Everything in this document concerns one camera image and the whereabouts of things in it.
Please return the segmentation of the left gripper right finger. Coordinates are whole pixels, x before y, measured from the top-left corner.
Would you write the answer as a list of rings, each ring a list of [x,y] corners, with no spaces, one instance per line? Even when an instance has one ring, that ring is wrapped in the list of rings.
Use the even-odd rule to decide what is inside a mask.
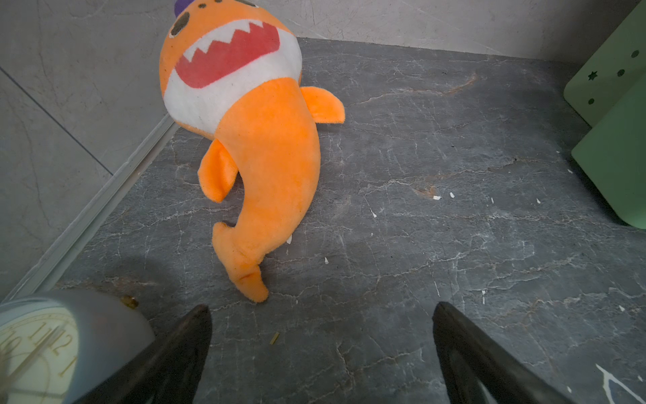
[[[433,336],[452,403],[571,403],[447,301],[435,307]]]

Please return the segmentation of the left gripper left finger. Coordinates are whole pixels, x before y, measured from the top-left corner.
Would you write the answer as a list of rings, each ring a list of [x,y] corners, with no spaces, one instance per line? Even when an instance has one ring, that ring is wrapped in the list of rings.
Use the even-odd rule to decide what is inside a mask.
[[[195,306],[172,330],[77,402],[192,403],[211,337],[209,307]]]

